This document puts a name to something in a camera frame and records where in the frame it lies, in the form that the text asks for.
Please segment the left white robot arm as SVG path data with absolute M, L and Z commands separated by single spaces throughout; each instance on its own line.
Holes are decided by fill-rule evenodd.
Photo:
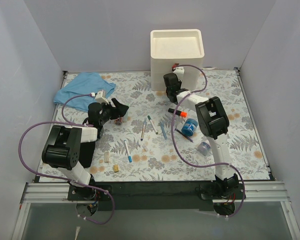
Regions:
M 54 125 L 49 133 L 42 161 L 63 173 L 76 193 L 85 200 L 93 199 L 97 190 L 93 176 L 86 171 L 91 163 L 96 141 L 103 135 L 103 126 L 109 120 L 122 118 L 129 107 L 116 98 L 111 102 L 93 102 L 88 105 L 88 126 Z

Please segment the small yellow sharpener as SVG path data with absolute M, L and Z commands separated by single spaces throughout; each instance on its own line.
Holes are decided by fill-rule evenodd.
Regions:
M 119 165 L 118 165 L 118 164 L 115 164 L 115 165 L 113 166 L 113 171 L 114 171 L 115 173 L 118 173 L 118 172 L 120 171 L 120 168 L 119 168 Z

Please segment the small white eraser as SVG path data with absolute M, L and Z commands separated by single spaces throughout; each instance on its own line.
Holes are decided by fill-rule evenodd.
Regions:
M 148 147 L 147 147 L 145 144 L 143 144 L 142 147 L 143 147 L 143 149 L 144 149 L 146 152 L 149 150 Z

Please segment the white drawer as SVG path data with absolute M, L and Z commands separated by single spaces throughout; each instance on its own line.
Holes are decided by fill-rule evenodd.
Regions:
M 153 91 L 165 92 L 167 89 L 166 82 L 172 87 L 178 86 L 180 89 L 195 90 L 198 86 L 198 74 L 185 74 L 182 78 L 175 76 L 173 73 L 155 73 L 150 77 L 150 86 Z

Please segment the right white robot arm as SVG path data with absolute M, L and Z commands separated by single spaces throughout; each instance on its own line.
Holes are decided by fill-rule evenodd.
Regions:
M 216 96 L 207 98 L 197 95 L 197 90 L 190 91 L 182 88 L 182 81 L 175 73 L 165 74 L 163 80 L 166 95 L 177 108 L 183 106 L 196 112 L 198 126 L 209 142 L 214 163 L 195 165 L 184 158 L 181 160 L 195 168 L 214 167 L 217 195 L 222 199 L 229 198 L 239 186 L 239 174 L 232 166 L 227 146 L 230 122 L 221 100 Z

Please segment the clear purple small jar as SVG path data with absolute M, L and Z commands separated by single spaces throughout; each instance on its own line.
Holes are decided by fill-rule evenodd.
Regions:
M 207 142 L 201 142 L 198 147 L 197 150 L 199 153 L 201 153 L 204 156 L 209 155 L 210 150 L 211 150 L 211 146 L 207 143 Z

